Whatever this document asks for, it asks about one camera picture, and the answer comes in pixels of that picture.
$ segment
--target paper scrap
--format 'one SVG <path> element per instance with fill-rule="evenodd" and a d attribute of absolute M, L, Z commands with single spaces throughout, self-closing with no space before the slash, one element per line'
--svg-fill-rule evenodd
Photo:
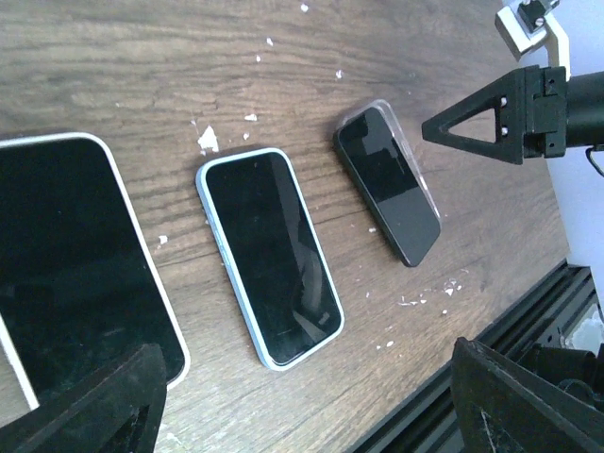
<path fill-rule="evenodd" d="M 202 151 L 207 151 L 209 149 L 211 149 L 214 153 L 219 151 L 218 138 L 216 137 L 216 134 L 214 134 L 214 129 L 212 129 L 211 126 L 206 127 L 206 130 L 204 131 L 203 135 L 199 137 L 197 143 Z"/>

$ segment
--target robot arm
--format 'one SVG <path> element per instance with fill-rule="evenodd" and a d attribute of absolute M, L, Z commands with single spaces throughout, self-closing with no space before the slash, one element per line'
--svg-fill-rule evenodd
<path fill-rule="evenodd" d="M 568 37 L 553 16 L 558 1 L 513 2 L 495 26 L 517 59 L 541 46 L 552 67 L 513 70 L 422 124 L 424 140 L 509 163 L 559 158 L 567 147 L 604 150 L 604 72 L 570 77 Z M 451 127 L 488 109 L 495 112 L 495 142 L 452 134 Z"/>

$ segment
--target clear phone case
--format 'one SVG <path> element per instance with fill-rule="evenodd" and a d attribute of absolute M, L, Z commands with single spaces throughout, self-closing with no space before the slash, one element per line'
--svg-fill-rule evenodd
<path fill-rule="evenodd" d="M 392 131 L 393 137 L 396 140 L 398 147 L 401 149 L 401 151 L 403 153 L 403 157 L 409 164 L 411 171 L 413 172 L 413 175 L 419 181 L 419 185 L 422 189 L 422 192 L 426 196 L 426 199 L 428 200 L 430 206 L 432 207 L 432 210 L 434 211 L 434 215 L 436 215 L 436 218 L 438 219 L 438 222 L 440 224 L 442 222 L 441 214 L 438 211 L 438 208 L 436 207 L 436 204 L 434 203 L 434 199 L 432 198 L 432 194 L 430 193 L 430 190 L 428 189 L 428 185 L 426 184 L 426 181 L 424 180 L 424 177 L 422 176 L 422 173 L 419 170 L 419 166 L 417 165 L 417 161 L 415 160 L 415 157 L 413 156 L 409 142 L 407 142 L 407 139 L 405 138 L 403 129 L 400 126 L 400 124 L 398 123 L 398 119 L 396 118 L 396 115 L 394 114 L 394 110 L 390 106 L 388 101 L 386 101 L 384 99 L 376 99 L 375 101 L 372 101 L 369 104 L 366 104 L 359 109 L 352 110 L 350 113 L 346 114 L 344 116 L 344 118 L 342 118 L 340 123 L 337 125 L 337 128 L 340 129 L 340 128 L 346 126 L 350 121 L 354 120 L 356 117 L 358 117 L 364 111 L 366 111 L 367 109 L 370 109 L 370 108 L 377 109 L 379 112 L 381 112 L 382 116 L 386 120 L 386 123 L 388 124 L 388 127 Z"/>

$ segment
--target white debris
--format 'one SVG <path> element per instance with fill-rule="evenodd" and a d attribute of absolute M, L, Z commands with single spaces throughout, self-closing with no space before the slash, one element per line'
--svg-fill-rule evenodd
<path fill-rule="evenodd" d="M 597 310 L 591 318 L 585 318 L 580 322 L 567 343 L 575 349 L 597 354 L 600 345 L 604 343 L 604 324 Z"/>
<path fill-rule="evenodd" d="M 214 129 L 212 129 L 211 126 L 206 127 L 206 130 L 203 135 L 199 137 L 197 143 L 199 143 L 202 152 L 208 151 L 209 149 L 214 153 L 219 151 L 218 138 L 216 137 L 216 134 L 214 134 Z"/>
<path fill-rule="evenodd" d="M 176 437 L 176 436 L 175 436 L 173 433 L 171 433 L 171 432 L 169 432 L 168 434 L 166 434 L 166 439 L 167 439 L 168 441 L 174 441 L 174 442 L 176 442 L 176 443 L 177 443 L 177 444 L 178 444 L 178 445 L 179 445 L 181 448 L 185 448 L 185 449 L 187 449 L 187 448 L 185 447 L 185 445 L 184 445 L 182 442 L 180 442 L 180 439 L 178 439 L 178 438 L 177 438 L 177 437 Z"/>

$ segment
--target cable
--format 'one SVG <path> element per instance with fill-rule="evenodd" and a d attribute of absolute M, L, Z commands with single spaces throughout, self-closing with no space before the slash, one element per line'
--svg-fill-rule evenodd
<path fill-rule="evenodd" d="M 600 166 L 594 160 L 594 156 L 592 156 L 592 153 L 594 151 L 604 151 L 604 146 L 602 146 L 602 145 L 594 146 L 593 148 L 587 148 L 585 150 L 585 156 L 587 157 L 587 160 L 589 160 L 589 163 L 591 163 L 594 166 L 594 168 L 596 169 L 597 173 L 600 176 L 604 177 L 604 170 L 602 170 L 600 168 Z"/>
<path fill-rule="evenodd" d="M 604 324 L 604 313 L 602 313 L 602 306 L 600 305 L 599 302 L 596 302 L 597 304 L 597 312 L 600 315 L 600 321 L 602 322 L 602 324 Z"/>

